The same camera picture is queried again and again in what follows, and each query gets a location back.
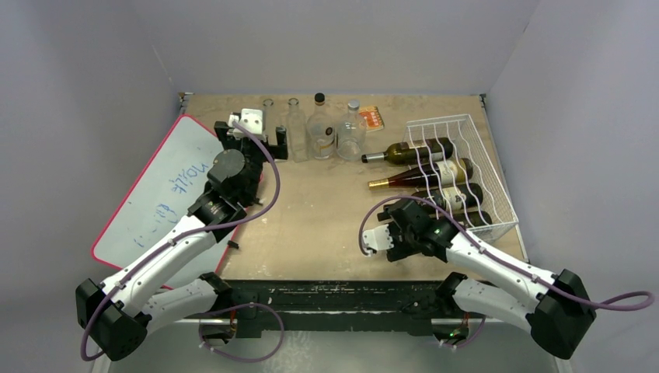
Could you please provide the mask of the large clear glass bottle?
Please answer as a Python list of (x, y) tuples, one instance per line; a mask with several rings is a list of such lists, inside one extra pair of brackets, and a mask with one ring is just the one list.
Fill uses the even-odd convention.
[(367, 125), (359, 113), (360, 108), (357, 99), (350, 100), (347, 112), (336, 125), (336, 153), (346, 161), (359, 161), (363, 153)]

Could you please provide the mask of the clear round labelled bottle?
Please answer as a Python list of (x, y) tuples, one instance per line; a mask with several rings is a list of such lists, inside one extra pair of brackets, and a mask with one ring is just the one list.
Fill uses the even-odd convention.
[(318, 92), (314, 96), (314, 110), (307, 119), (309, 152), (314, 159), (328, 159), (334, 152), (334, 121), (327, 111), (326, 96)]

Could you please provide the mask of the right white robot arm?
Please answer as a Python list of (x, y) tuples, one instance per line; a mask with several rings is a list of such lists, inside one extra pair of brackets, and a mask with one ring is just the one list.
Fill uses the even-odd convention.
[(517, 260), (465, 230), (453, 218), (432, 218), (409, 198), (379, 215), (388, 223), (361, 233), (366, 256), (384, 252), (388, 261), (424, 255), (478, 274), (452, 273), (437, 290), (436, 305), (447, 316), (460, 311), (487, 315), (528, 333), (547, 353), (570, 359), (596, 319), (581, 278), (555, 274)]

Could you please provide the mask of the green bottle silver cap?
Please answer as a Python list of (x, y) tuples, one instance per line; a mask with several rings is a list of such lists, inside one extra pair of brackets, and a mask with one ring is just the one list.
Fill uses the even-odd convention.
[(417, 162), (436, 162), (451, 158), (454, 145), (448, 138), (432, 138), (416, 141), (412, 145), (401, 141), (390, 145), (383, 152), (361, 156), (363, 163), (387, 162), (394, 166), (410, 166)]

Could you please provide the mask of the red bottle gold cap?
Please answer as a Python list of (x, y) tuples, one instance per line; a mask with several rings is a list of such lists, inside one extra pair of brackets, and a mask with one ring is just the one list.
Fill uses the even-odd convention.
[(384, 179), (369, 181), (368, 189), (449, 187), (468, 182), (473, 173), (473, 163), (469, 159), (448, 159), (414, 167)]

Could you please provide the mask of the olive bottle silver cap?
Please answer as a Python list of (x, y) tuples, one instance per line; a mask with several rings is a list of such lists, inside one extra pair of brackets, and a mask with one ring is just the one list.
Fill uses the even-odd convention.
[(486, 211), (466, 211), (452, 216), (461, 226), (478, 228), (493, 224), (492, 218)]

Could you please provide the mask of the dark green bottle black cap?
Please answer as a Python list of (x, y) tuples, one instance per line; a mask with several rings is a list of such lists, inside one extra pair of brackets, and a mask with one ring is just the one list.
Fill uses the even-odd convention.
[(483, 203), (483, 190), (477, 183), (463, 183), (457, 186), (421, 190), (413, 193), (413, 196), (425, 199), (431, 197), (437, 206), (447, 212), (478, 207)]

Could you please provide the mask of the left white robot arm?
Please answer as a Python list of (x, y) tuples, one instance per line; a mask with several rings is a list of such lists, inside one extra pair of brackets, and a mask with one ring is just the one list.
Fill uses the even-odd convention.
[(191, 315), (221, 318), (239, 309), (233, 290), (207, 272), (179, 288), (161, 287), (191, 260), (219, 244), (238, 225), (259, 218), (276, 203), (281, 190), (278, 169), (270, 203), (254, 215), (246, 209), (257, 194), (264, 163), (288, 158), (288, 134), (276, 127), (276, 144), (246, 127), (245, 119), (218, 121), (215, 133), (223, 149), (207, 172), (203, 192), (173, 229), (133, 263), (100, 283), (84, 280), (75, 290), (78, 323), (83, 329), (79, 353), (84, 361), (107, 356), (119, 361), (155, 331)]

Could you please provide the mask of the clear square glass bottle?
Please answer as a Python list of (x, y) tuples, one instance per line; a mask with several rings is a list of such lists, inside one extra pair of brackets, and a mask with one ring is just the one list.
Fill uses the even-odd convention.
[(278, 107), (276, 106), (275, 101), (272, 98), (266, 98), (262, 102), (263, 109), (263, 119), (266, 126), (266, 133), (270, 138), (275, 140), (276, 138), (276, 128), (281, 124), (281, 119), (277, 111)]

